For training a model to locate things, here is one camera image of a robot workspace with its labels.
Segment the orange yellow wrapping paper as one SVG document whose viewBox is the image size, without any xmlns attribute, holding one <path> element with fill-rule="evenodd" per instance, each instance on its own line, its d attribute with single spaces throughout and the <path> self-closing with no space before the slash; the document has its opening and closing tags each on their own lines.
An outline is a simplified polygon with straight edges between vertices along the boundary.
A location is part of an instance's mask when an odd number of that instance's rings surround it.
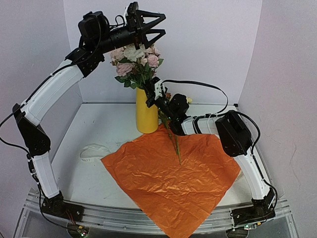
<svg viewBox="0 0 317 238">
<path fill-rule="evenodd" d="M 240 167 L 214 135 L 180 136 L 178 140 L 181 165 L 164 126 L 126 142 L 102 163 L 145 212 L 159 203 L 210 213 L 235 182 Z"/>
</svg>

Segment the yellow ceramic vase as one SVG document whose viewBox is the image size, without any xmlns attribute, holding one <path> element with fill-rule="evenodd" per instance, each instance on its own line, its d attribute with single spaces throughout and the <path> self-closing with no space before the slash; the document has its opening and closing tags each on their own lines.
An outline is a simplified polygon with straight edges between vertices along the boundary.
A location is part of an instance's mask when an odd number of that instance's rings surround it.
<svg viewBox="0 0 317 238">
<path fill-rule="evenodd" d="M 145 90 L 137 88 L 136 91 L 136 124 L 137 129 L 143 134 L 150 134 L 159 126 L 158 109 L 155 105 L 150 108 L 146 104 Z"/>
</svg>

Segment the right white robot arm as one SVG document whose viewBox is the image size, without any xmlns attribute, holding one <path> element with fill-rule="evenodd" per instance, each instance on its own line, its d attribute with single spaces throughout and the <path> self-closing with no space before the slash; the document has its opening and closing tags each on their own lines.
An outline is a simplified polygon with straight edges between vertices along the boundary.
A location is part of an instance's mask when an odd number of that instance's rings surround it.
<svg viewBox="0 0 317 238">
<path fill-rule="evenodd" d="M 186 112 L 189 102 L 186 96 L 175 94 L 169 99 L 165 83 L 176 83 L 176 80 L 161 80 L 155 77 L 143 85 L 147 107 L 156 105 L 167 117 L 171 132 L 177 136 L 218 136 L 224 152 L 235 160 L 247 180 L 252 194 L 252 205 L 231 212 L 234 226 L 250 226 L 274 218 L 278 201 L 277 190 L 265 179 L 255 157 L 255 147 L 259 139 L 252 139 L 252 134 L 243 120 L 247 119 L 252 124 L 255 122 L 244 113 L 226 108 L 201 116 L 188 116 Z"/>
</svg>

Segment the cream printed ribbon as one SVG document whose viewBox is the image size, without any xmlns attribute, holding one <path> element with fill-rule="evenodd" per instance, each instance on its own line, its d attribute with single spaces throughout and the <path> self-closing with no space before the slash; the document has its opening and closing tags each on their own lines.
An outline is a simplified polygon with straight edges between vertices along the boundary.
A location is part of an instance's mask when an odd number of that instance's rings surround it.
<svg viewBox="0 0 317 238">
<path fill-rule="evenodd" d="M 89 144 L 82 149 L 79 158 L 83 162 L 95 162 L 101 160 L 110 153 L 110 150 L 105 146 L 99 144 Z"/>
</svg>

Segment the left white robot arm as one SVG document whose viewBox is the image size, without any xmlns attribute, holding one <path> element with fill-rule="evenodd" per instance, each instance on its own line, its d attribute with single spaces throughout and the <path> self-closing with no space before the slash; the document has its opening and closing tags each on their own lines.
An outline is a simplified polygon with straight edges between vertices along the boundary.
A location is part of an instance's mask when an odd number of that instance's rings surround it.
<svg viewBox="0 0 317 238">
<path fill-rule="evenodd" d="M 43 119 L 69 89 L 105 60 L 106 53 L 131 44 L 137 49 L 154 44 L 165 34 L 156 28 L 165 18 L 163 13 L 139 10 L 136 2 L 126 8 L 123 22 L 115 25 L 101 11 L 85 14 L 78 23 L 79 46 L 26 100 L 14 105 L 30 174 L 44 195 L 39 205 L 42 213 L 79 222 L 84 212 L 82 206 L 66 202 L 58 187 L 50 158 L 51 140 L 41 126 Z"/>
</svg>

